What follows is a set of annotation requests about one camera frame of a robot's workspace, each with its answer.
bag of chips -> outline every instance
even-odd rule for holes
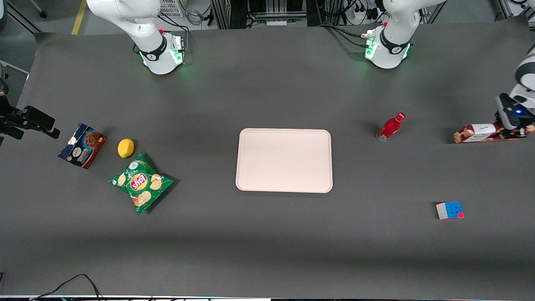
[[[173,180],[157,174],[143,154],[109,182],[130,194],[138,215],[173,184]]]

red can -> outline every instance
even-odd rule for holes
[[[405,119],[405,114],[399,112],[396,117],[390,118],[381,130],[377,133],[377,139],[381,142],[386,142],[392,137],[401,127],[401,122]]]

lay's logo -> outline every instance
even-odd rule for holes
[[[133,190],[141,190],[147,186],[147,176],[145,174],[137,174],[130,181],[130,186]]]

lemon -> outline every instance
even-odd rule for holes
[[[119,153],[119,156],[121,158],[128,158],[132,155],[134,152],[134,142],[130,139],[123,139],[121,142],[119,142],[119,146],[117,147],[117,153]]]

black table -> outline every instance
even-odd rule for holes
[[[535,137],[453,144],[463,125],[493,122],[531,45],[525,19],[421,26],[395,70],[324,28],[193,32],[187,64],[166,76],[126,35],[37,39],[19,107],[56,117],[62,135],[0,148],[1,294],[87,273],[105,295],[535,296]],[[401,132],[378,142],[398,111]],[[79,122],[109,138],[88,170],[56,157]],[[239,191],[246,127],[328,130],[332,191]],[[128,166],[123,138],[179,180],[141,217],[107,183]],[[465,218],[440,221],[443,201]],[[92,290],[77,280],[61,293]]]

